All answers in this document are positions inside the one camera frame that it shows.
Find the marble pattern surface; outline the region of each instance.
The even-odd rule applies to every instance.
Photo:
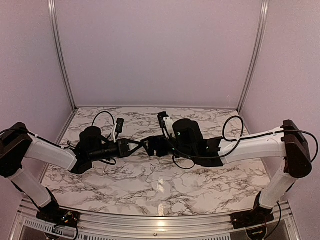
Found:
[[[75,146],[80,132],[104,110],[125,119],[119,138],[134,140],[161,134],[157,114],[162,111],[167,111],[174,121],[197,121],[207,139],[221,136],[225,121],[238,114],[218,109],[81,108],[61,143],[70,141]],[[103,113],[95,126],[107,136],[112,120]],[[240,130],[240,123],[231,121],[227,137],[239,136]],[[179,159],[178,163],[192,166],[187,159]],[[61,206],[123,215],[187,216],[252,208],[257,193],[269,181],[260,159],[183,170],[174,165],[171,156],[149,157],[141,149],[128,158],[117,159],[115,166],[94,162],[93,168],[82,175],[50,165],[42,184],[53,192]]]

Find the white wall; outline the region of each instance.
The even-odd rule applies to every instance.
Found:
[[[260,0],[57,0],[78,106],[237,108]]]
[[[270,1],[266,32],[242,115],[253,133],[292,119],[320,140],[320,1]],[[314,154],[314,142],[309,140]],[[268,159],[274,174],[280,159]],[[320,236],[320,158],[288,193],[302,240]]]
[[[71,114],[48,13],[42,0],[0,1],[0,131],[16,122],[55,141]],[[38,176],[43,164],[23,161]],[[6,240],[21,194],[0,176],[0,239]]]

